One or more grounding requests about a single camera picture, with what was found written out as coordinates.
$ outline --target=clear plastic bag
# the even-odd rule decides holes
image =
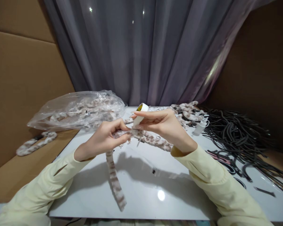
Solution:
[[[68,93],[48,101],[27,126],[47,131],[97,128],[125,114],[125,104],[111,90]]]

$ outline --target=small white bottle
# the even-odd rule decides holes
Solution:
[[[203,121],[198,123],[198,125],[196,126],[196,129],[193,132],[193,135],[199,136],[202,133],[202,131],[204,130],[204,128],[207,127],[210,124],[209,121],[208,121],[208,124],[207,124],[207,121],[208,121],[208,118],[205,118]]]

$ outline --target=glossy white surface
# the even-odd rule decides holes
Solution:
[[[135,109],[136,107],[128,107],[124,119]],[[204,150],[217,150],[211,140],[202,135],[193,136],[193,130],[194,128],[190,128],[189,135]],[[71,153],[92,134],[80,131],[58,158]],[[106,158],[102,154],[74,177],[67,195],[52,205],[50,216],[185,220],[209,220],[220,217],[215,205],[189,179],[188,170],[170,153],[144,143],[136,147],[137,142],[133,138],[131,144],[124,144],[122,148],[117,147],[114,152],[117,175],[127,200],[123,212],[119,210],[112,195],[108,183]],[[152,174],[153,169],[156,170],[156,176]],[[170,179],[168,176],[171,173],[181,174],[183,177]],[[247,182],[237,174],[234,177],[246,185],[247,191],[260,204],[269,220],[283,221],[283,192],[255,168],[247,168],[247,173],[253,183]],[[276,198],[255,190],[254,186],[274,192]]]

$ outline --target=wrist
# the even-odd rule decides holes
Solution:
[[[86,149],[85,143],[82,143],[74,152],[74,159],[78,162],[86,161],[92,157]]]
[[[189,135],[178,140],[175,146],[183,153],[191,153],[198,148],[198,144]]]

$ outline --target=curtain fold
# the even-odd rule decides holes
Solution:
[[[252,0],[45,0],[76,91],[130,106],[204,101]]]

